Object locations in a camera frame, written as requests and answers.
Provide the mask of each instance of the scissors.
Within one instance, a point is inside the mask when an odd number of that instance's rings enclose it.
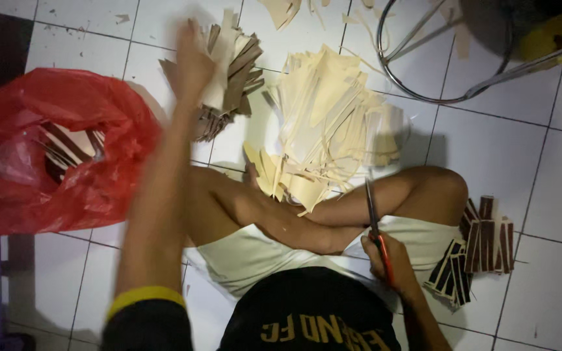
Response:
[[[379,223],[377,220],[377,212],[374,204],[374,182],[372,181],[371,175],[367,175],[365,178],[365,191],[368,194],[368,212],[370,213],[370,232],[368,238],[377,246],[381,254],[381,260],[383,261],[383,266],[385,267],[385,281],[388,285],[394,284],[394,271],[392,270],[392,264],[390,263],[390,257],[387,254],[387,246],[385,246],[385,241],[383,236],[379,232]]]

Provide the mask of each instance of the hand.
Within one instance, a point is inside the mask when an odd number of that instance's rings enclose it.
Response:
[[[413,273],[405,244],[387,235],[385,232],[380,232],[380,234],[383,237],[383,241],[385,241],[387,254],[394,271],[394,284],[391,285],[391,288],[400,294],[403,299],[406,297],[412,299],[418,292],[421,294],[420,284]],[[379,279],[385,280],[386,270],[379,249],[366,236],[362,236],[361,244],[363,251],[370,258],[371,273]]]
[[[181,24],[177,35],[177,74],[173,85],[179,99],[194,99],[199,102],[207,84],[212,80],[216,68],[198,43],[199,25],[194,20]]]

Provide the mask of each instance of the scissor blade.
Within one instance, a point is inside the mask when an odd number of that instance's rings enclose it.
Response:
[[[368,213],[370,214],[371,233],[379,235],[379,220],[377,219],[376,205],[374,203],[374,184],[369,177],[365,178],[365,191],[368,198]]]

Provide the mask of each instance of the foot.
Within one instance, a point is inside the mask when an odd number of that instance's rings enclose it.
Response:
[[[244,184],[250,186],[251,188],[259,190],[259,185],[257,185],[257,177],[259,174],[257,173],[257,169],[255,168],[255,164],[252,162],[247,162],[246,166],[244,167],[244,175],[242,176],[242,181]]]

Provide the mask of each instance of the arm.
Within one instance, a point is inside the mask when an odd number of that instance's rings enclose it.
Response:
[[[181,291],[190,142],[200,96],[214,72],[214,63],[195,46],[194,30],[191,23],[180,29],[178,76],[171,77],[177,83],[179,101],[132,204],[115,296],[148,286]]]
[[[381,232],[381,235],[385,240],[390,262],[394,270],[395,282],[392,285],[392,289],[398,293],[403,304],[409,349],[411,351],[452,350],[448,341],[441,333],[435,317],[428,308],[428,302],[413,273],[405,245],[386,233]],[[385,267],[381,261],[379,250],[367,237],[362,237],[362,245],[363,250],[370,257],[372,274],[384,279]]]

